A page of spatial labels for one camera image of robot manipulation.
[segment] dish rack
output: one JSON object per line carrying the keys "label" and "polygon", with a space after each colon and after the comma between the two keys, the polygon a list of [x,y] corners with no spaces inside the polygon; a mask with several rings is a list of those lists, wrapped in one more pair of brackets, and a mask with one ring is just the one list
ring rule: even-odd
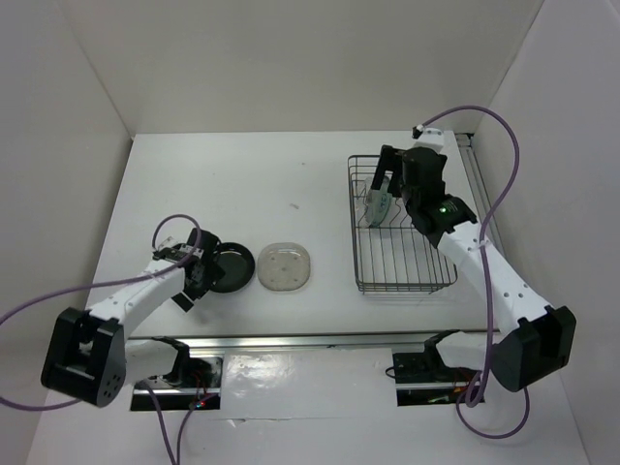
{"label": "dish rack", "polygon": [[366,190],[376,155],[349,158],[349,203],[357,288],[365,294],[430,294],[457,278],[456,267],[412,225],[402,199],[392,199],[379,227],[365,223]]}

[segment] metal wire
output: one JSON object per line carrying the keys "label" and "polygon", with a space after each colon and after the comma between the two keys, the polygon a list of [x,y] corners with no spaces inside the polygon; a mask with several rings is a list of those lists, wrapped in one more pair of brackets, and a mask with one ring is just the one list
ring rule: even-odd
{"label": "metal wire", "polygon": [[392,205],[381,226],[365,221],[366,190],[379,157],[349,158],[349,201],[357,288],[365,294],[430,294],[456,281],[456,267],[411,223],[401,199]]}

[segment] white table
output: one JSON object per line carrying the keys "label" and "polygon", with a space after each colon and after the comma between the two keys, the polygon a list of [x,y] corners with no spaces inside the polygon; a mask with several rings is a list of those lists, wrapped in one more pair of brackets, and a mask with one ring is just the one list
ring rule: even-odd
{"label": "white table", "polygon": [[[452,133],[448,190],[475,208]],[[150,236],[167,215],[193,215],[203,229],[255,257],[270,243],[298,242],[312,276],[295,293],[257,279],[236,294],[208,293],[188,314],[171,301],[134,335],[224,336],[427,331],[485,325],[484,305],[464,279],[432,297],[369,297],[354,279],[347,159],[382,144],[409,147],[409,132],[138,135],[108,228],[95,281],[132,276],[149,260]],[[185,239],[178,220],[164,236]],[[110,290],[91,293],[89,302]]]}

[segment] white wall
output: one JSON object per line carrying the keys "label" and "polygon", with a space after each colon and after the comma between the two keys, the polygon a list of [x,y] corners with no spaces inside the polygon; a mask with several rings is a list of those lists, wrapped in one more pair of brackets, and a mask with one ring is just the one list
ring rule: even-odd
{"label": "white wall", "polygon": [[[544,295],[576,313],[562,375],[593,465],[618,463],[620,434],[619,11],[620,0],[546,0],[492,104],[523,153],[498,214],[502,240]],[[512,152],[488,118],[476,150],[496,196]]]}
{"label": "white wall", "polygon": [[407,129],[486,104],[541,2],[61,0],[132,133]]}
{"label": "white wall", "polygon": [[[23,300],[88,282],[129,136],[52,0],[0,4],[0,295]],[[0,393],[41,405],[43,346],[78,295],[0,330]],[[2,463],[25,463],[39,415],[0,407]]]}

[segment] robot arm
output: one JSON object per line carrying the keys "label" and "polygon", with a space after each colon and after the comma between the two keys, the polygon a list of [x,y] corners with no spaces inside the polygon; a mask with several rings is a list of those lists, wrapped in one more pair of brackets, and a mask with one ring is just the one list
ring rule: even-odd
{"label": "robot arm", "polygon": [[180,379],[189,347],[174,339],[129,341],[155,309],[172,298],[184,311],[221,279],[220,239],[201,231],[186,244],[167,241],[140,276],[153,276],[171,264],[184,265],[160,276],[125,286],[86,310],[69,308],[57,318],[41,375],[42,384],[98,407],[105,407],[126,384],[153,375]]}
{"label": "robot arm", "polygon": [[[485,298],[481,226],[462,199],[446,193],[442,174],[448,157],[439,153],[443,134],[417,127],[414,139],[409,150],[382,147],[372,189],[378,190],[391,171],[389,193],[402,198],[416,229]],[[487,237],[482,244],[492,273],[494,317],[500,330],[491,348],[491,370],[504,388],[516,392],[568,363],[576,320],[567,307],[555,309],[535,293]],[[484,336],[447,331],[427,342],[426,349],[438,363],[482,369]]]}

